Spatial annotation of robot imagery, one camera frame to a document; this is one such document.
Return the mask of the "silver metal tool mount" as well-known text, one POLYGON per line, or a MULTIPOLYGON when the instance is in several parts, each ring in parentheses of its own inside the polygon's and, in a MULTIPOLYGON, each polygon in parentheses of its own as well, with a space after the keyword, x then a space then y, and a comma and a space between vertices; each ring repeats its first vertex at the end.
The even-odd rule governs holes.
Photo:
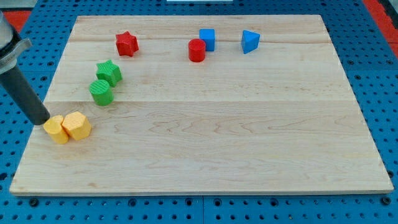
POLYGON ((14 68, 20 54, 31 47, 30 39, 23 39, 1 12, 1 74, 14 68))

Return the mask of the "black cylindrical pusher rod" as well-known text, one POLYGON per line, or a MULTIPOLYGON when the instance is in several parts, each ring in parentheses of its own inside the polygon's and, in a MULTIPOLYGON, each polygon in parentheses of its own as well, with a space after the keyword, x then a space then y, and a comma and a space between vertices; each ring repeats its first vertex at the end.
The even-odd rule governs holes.
POLYGON ((18 67, 1 74, 1 85, 34 125, 44 124, 50 113, 18 67))

